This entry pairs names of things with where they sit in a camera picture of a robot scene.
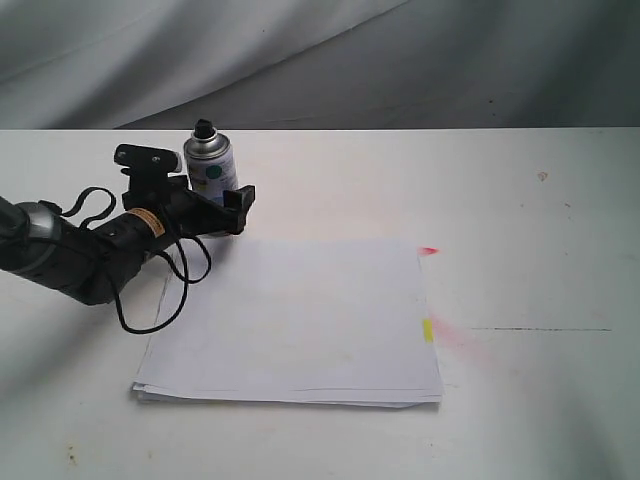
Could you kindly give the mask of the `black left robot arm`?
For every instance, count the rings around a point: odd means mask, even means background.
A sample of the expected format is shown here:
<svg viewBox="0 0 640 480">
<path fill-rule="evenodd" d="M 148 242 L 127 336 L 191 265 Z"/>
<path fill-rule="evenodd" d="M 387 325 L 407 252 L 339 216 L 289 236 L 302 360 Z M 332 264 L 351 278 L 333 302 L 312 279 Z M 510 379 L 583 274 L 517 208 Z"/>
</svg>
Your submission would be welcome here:
<svg viewBox="0 0 640 480">
<path fill-rule="evenodd" d="M 226 191 L 217 204 L 191 190 L 177 153 L 121 144 L 114 161 L 129 178 L 124 213 L 93 216 L 97 227 L 69 217 L 92 193 L 85 189 L 71 210 L 51 202 L 1 202 L 1 268 L 59 291 L 85 305 L 106 304 L 142 265 L 182 239 L 240 234 L 255 200 L 252 185 Z"/>
</svg>

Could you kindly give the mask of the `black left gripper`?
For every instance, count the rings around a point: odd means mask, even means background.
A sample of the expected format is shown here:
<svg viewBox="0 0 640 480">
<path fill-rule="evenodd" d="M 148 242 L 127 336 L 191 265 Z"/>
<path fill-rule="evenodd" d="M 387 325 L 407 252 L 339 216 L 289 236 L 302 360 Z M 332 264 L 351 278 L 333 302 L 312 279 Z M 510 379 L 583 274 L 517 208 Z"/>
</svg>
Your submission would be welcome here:
<svg viewBox="0 0 640 480">
<path fill-rule="evenodd" d="M 191 190 L 171 150 L 120 144 L 114 162 L 128 177 L 124 212 L 112 220 L 114 240 L 175 240 L 197 235 L 239 235 L 255 201 L 255 186 L 223 192 L 223 206 Z"/>
</svg>

